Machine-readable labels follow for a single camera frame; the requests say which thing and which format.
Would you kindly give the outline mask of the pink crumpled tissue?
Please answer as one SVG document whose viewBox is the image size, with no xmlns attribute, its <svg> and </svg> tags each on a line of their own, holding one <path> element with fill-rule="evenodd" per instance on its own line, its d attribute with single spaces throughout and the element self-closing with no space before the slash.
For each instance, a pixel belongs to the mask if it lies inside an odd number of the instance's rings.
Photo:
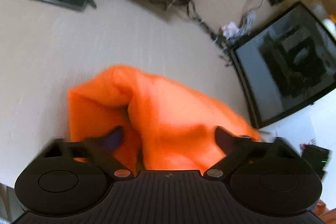
<svg viewBox="0 0 336 224">
<path fill-rule="evenodd" d="M 227 25 L 222 26 L 220 31 L 222 35 L 228 40 L 237 35 L 240 31 L 240 28 L 235 22 L 229 22 Z"/>
</svg>

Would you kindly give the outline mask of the orange pumpkin costume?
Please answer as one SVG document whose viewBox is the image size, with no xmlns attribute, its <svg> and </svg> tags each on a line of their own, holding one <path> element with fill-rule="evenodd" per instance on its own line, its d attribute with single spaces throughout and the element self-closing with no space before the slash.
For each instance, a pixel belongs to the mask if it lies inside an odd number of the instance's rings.
<svg viewBox="0 0 336 224">
<path fill-rule="evenodd" d="M 162 76 L 126 65 L 110 67 L 68 92 L 70 138 L 99 138 L 122 128 L 111 153 L 132 172 L 205 172 L 224 158 L 215 129 L 260 141 L 261 135 L 227 105 Z"/>
</svg>

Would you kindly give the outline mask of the computer tower with glass panel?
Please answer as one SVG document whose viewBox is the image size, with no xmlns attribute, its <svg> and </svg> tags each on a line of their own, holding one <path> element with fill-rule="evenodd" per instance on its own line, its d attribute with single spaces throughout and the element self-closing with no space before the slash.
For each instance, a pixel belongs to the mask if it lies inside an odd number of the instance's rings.
<svg viewBox="0 0 336 224">
<path fill-rule="evenodd" d="M 230 48 L 254 128 L 276 123 L 335 89 L 335 38 L 296 2 Z"/>
</svg>

